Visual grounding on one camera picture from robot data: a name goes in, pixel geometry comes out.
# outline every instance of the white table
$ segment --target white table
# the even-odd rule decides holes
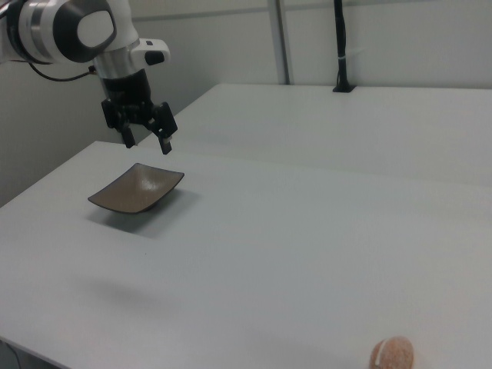
[[[490,186],[178,137],[168,157],[94,144],[0,209],[0,337],[71,369],[365,369],[404,334],[415,369],[488,367]],[[136,217],[87,201],[135,162],[186,177]]]
[[[179,151],[492,186],[492,91],[219,85],[177,116]],[[155,137],[140,146],[158,148]]]

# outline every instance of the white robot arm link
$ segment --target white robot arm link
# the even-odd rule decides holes
[[[93,61],[107,97],[108,126],[129,148],[135,145],[132,123],[155,133],[165,154],[171,150],[174,117],[168,104],[152,103],[145,73],[169,58],[163,41],[139,38],[128,0],[0,0],[0,62]]]

